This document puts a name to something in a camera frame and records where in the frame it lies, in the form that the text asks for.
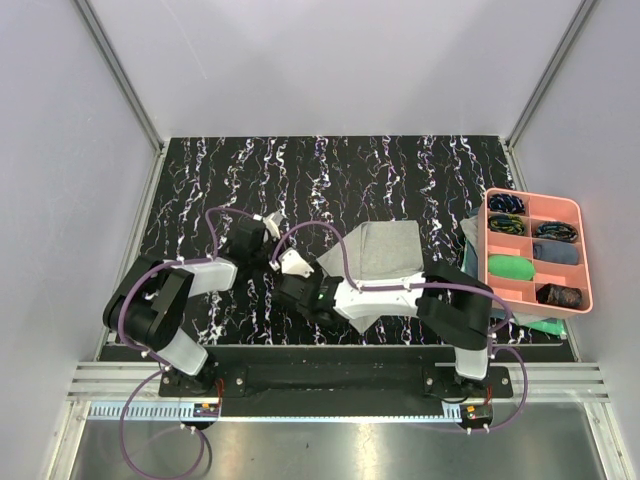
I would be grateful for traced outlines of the grey cloth napkin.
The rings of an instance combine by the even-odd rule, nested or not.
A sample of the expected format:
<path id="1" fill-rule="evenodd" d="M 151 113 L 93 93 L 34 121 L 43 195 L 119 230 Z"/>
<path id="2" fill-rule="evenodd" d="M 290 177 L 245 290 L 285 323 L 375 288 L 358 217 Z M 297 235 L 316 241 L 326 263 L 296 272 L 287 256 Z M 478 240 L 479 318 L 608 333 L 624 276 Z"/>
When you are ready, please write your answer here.
<path id="1" fill-rule="evenodd" d="M 419 224 L 415 220 L 364 222 L 344 237 L 347 256 L 336 244 L 317 259 L 329 276 L 345 275 L 367 287 L 399 285 L 399 291 L 360 292 L 347 282 L 338 287 L 335 309 L 359 333 L 364 333 L 382 316 L 415 317 L 421 289 L 407 285 L 421 283 L 424 273 Z"/>

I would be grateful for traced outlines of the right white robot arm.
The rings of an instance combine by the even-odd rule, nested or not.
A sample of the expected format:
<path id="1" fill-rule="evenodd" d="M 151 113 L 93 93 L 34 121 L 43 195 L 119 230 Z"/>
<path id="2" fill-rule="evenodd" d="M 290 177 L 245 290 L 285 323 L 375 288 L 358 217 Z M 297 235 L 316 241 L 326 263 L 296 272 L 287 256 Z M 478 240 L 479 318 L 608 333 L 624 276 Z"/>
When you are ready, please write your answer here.
<path id="1" fill-rule="evenodd" d="M 454 348 L 454 384 L 476 396 L 490 383 L 491 287 L 444 264 L 403 278 L 349 283 L 342 276 L 314 272 L 284 274 L 274 299 L 306 320 L 323 326 L 364 327 L 384 316 L 420 320 Z"/>

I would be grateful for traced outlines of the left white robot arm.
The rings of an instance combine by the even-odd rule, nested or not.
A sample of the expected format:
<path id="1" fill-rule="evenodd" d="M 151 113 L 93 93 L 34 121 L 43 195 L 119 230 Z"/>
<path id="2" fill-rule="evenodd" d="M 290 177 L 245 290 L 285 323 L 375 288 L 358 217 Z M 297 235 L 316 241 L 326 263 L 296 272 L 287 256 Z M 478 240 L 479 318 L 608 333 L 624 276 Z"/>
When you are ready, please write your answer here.
<path id="1" fill-rule="evenodd" d="M 215 359 L 183 329 L 188 300 L 227 292 L 268 266 L 280 238 L 279 218 L 240 221 L 215 259 L 185 261 L 139 256 L 106 304 L 103 324 L 165 367 L 163 378 L 195 396 L 221 385 Z"/>

